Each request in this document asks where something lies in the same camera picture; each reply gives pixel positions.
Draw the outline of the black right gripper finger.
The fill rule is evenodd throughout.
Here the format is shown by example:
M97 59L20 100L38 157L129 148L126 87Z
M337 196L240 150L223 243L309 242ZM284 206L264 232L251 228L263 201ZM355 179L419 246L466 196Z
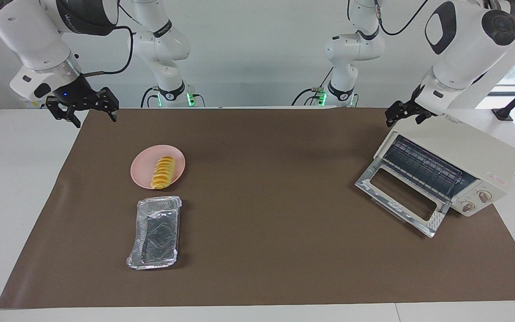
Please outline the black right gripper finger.
M81 123L77 116L74 114L74 110L68 107L66 110L61 109L62 103L57 97L46 98L46 108L51 112L56 120L66 120L71 122L76 128L80 128Z
M112 122L117 122L117 111L119 110L119 100L108 87L101 89L101 107L106 112Z

